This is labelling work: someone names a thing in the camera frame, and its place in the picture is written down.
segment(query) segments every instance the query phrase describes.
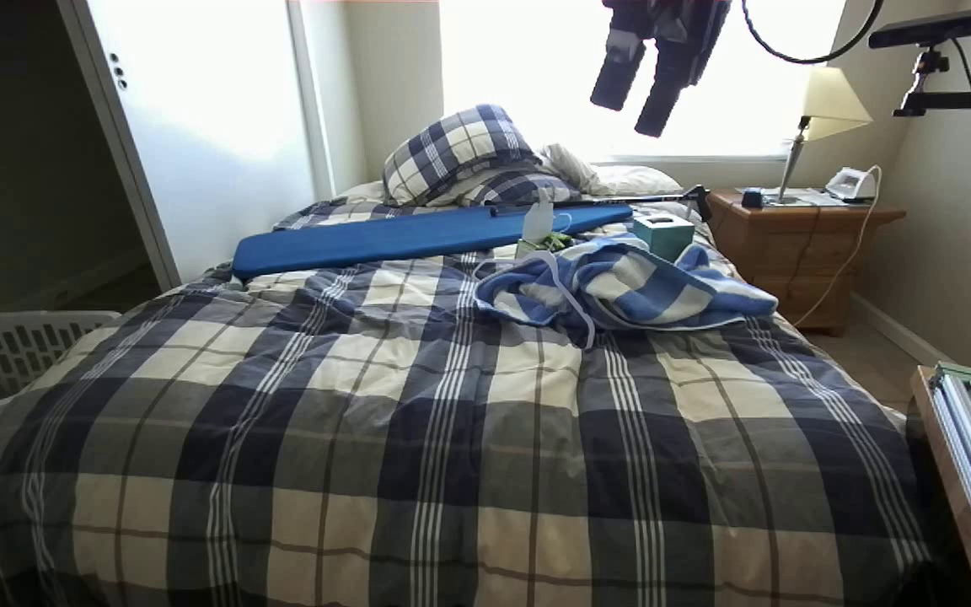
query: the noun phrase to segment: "wicker nightstand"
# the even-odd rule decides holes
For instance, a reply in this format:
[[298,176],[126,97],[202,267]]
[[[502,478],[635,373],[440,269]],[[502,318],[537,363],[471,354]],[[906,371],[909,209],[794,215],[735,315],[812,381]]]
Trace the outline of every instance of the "wicker nightstand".
[[744,209],[735,192],[710,192],[708,209],[719,249],[737,275],[775,294],[779,309],[792,323],[830,335],[845,327],[850,294],[868,235],[904,215],[874,209],[858,252],[850,260],[867,207]]

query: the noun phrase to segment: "lamp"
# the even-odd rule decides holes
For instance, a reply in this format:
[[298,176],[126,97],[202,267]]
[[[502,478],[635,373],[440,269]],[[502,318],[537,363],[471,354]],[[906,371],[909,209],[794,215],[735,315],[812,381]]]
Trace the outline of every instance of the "lamp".
[[792,168],[800,161],[802,146],[812,139],[834,139],[841,131],[855,131],[868,124],[868,116],[864,107],[864,103],[855,97],[855,91],[850,87],[845,73],[839,68],[816,68],[808,91],[802,97],[802,116],[794,124],[794,139],[788,146],[788,160],[785,160],[785,171],[783,171],[783,185],[775,192],[771,204],[788,204],[785,188],[792,179]]

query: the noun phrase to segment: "closet door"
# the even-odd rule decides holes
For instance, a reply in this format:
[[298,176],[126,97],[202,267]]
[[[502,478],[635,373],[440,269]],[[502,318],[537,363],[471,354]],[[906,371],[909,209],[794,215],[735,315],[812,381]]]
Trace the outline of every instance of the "closet door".
[[81,8],[156,204],[148,227],[163,231],[177,281],[198,281],[242,235],[313,199],[282,0]]

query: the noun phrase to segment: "plaid comforter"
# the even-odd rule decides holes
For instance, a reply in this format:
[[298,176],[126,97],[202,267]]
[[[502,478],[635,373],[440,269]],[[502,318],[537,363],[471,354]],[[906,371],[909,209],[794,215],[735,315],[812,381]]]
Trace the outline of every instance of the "plaid comforter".
[[927,560],[901,420],[785,323],[580,350],[468,303],[492,258],[83,336],[0,422],[0,603],[879,603]]

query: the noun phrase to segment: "clothing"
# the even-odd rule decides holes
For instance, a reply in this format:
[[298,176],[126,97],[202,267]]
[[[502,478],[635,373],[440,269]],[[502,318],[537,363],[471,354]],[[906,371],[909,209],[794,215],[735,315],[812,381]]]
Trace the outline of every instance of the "clothing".
[[674,264],[629,240],[596,240],[568,252],[543,252],[474,287],[478,309],[559,327],[593,348],[596,331],[708,331],[771,318],[775,298],[730,277],[708,242]]
[[654,38],[654,87],[635,124],[640,134],[659,134],[672,107],[689,85],[699,85],[730,0],[603,0],[609,16],[607,61],[596,73],[593,106],[625,107],[645,40]]

